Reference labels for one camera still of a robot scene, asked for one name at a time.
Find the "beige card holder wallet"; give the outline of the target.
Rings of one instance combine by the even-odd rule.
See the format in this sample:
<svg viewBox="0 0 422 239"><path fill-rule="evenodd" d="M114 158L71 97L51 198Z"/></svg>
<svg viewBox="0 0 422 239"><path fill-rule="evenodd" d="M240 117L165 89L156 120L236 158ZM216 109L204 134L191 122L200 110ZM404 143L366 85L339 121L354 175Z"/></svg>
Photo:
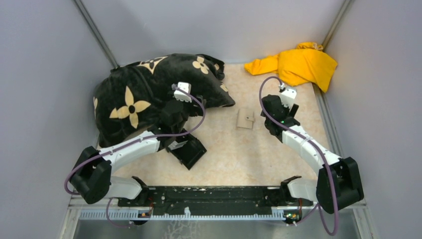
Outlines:
<svg viewBox="0 0 422 239"><path fill-rule="evenodd" d="M237 113L236 127L253 129L255 122L254 110L249 108L240 108Z"/></svg>

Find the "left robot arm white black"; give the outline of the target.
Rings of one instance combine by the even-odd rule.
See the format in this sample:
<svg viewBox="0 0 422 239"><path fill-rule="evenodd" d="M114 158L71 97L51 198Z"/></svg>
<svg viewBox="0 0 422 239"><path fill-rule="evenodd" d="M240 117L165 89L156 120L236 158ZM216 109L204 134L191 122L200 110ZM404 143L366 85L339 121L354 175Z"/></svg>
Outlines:
<svg viewBox="0 0 422 239"><path fill-rule="evenodd" d="M159 115L159 119L140 135L111 147L100 150L85 148L66 177L64 187L71 194L79 194L87 204L94 204L103 198L123 198L137 206L149 200L147 185L138 177L114 176L118 169L146 155L165 150L172 154L187 169L192 167L206 153L203 144L184 128L190 116L206 115L205 101L193 98L191 102L170 100Z"/></svg>

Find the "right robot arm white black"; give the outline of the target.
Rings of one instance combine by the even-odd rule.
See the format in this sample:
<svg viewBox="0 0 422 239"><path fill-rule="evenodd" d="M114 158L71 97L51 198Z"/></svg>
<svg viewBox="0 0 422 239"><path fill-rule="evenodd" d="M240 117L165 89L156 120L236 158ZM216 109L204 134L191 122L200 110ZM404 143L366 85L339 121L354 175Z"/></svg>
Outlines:
<svg viewBox="0 0 422 239"><path fill-rule="evenodd" d="M357 162L342 158L314 140L294 118L298 105L285 107L279 96L267 95L261 100L265 127L281 143L294 150L315 172L317 179L293 176L281 182L281 201L293 205L298 199L318 203L333 214L364 199Z"/></svg>

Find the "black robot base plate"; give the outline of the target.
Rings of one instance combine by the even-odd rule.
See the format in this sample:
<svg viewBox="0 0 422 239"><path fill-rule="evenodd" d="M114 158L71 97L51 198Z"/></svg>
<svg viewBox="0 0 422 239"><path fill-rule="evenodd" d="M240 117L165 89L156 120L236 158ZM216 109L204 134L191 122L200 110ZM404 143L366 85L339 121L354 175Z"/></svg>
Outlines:
<svg viewBox="0 0 422 239"><path fill-rule="evenodd" d="M287 199L278 186L150 186L120 207L145 207L140 219L299 221L307 199Z"/></svg>

